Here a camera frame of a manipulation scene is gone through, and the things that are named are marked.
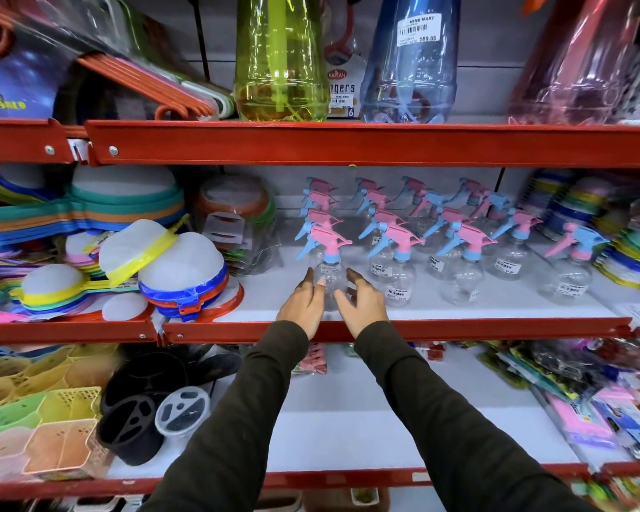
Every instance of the person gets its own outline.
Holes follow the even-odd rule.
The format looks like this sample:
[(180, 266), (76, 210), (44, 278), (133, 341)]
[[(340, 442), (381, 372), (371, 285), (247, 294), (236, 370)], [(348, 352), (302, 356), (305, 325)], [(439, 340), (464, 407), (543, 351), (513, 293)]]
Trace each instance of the person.
[[(348, 290), (351, 301), (339, 290), (334, 298), (356, 339), (356, 353), (413, 436), (446, 510), (598, 510), (431, 370), (389, 322), (382, 292), (353, 270), (347, 270), (347, 277), (356, 286)], [(324, 280), (314, 287), (308, 270), (142, 512), (254, 509), (291, 371), (317, 331), (324, 297)]]

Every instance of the person's right hand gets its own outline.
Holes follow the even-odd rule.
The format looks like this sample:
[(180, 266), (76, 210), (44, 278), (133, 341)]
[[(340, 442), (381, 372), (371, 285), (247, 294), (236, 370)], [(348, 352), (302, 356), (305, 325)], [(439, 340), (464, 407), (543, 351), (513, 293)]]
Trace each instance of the person's right hand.
[(353, 271), (350, 267), (346, 269), (346, 276), (349, 282), (356, 285), (355, 289), (349, 289), (353, 303), (346, 298), (340, 289), (334, 292), (334, 300), (341, 317), (346, 322), (351, 335), (358, 338), (362, 330), (376, 321), (388, 321), (386, 306), (384, 305), (384, 293), (370, 284), (363, 275)]

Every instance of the person's right arm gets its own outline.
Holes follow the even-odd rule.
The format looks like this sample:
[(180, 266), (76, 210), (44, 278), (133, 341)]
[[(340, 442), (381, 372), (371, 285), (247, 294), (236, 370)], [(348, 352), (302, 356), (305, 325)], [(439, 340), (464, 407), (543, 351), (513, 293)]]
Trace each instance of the person's right arm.
[(388, 321), (384, 295), (350, 270), (335, 293), (356, 353), (415, 440), (446, 510), (594, 511), (434, 373)]

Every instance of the hand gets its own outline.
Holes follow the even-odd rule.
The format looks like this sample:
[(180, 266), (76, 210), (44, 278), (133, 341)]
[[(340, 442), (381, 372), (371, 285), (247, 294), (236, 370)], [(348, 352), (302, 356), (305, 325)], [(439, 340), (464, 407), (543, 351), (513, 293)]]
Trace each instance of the hand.
[(313, 339), (325, 311), (325, 279), (321, 278), (313, 287), (313, 269), (308, 268), (306, 277), (284, 303), (275, 321), (293, 321)]
[(346, 269), (346, 277), (349, 282), (356, 285), (355, 289), (348, 289), (351, 301), (346, 295), (337, 289), (334, 292), (339, 314), (346, 322), (351, 335), (358, 338), (358, 335), (365, 327), (376, 321), (389, 321), (384, 305), (384, 293), (376, 289), (372, 284), (363, 278), (358, 272), (350, 267)]

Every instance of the blue container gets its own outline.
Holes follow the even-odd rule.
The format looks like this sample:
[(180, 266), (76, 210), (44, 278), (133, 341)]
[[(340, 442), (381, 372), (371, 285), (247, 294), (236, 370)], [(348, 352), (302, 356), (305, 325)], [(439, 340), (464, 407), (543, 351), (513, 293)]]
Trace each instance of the blue container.
[(445, 122), (459, 28), (460, 0), (384, 0), (360, 90), (363, 121)]

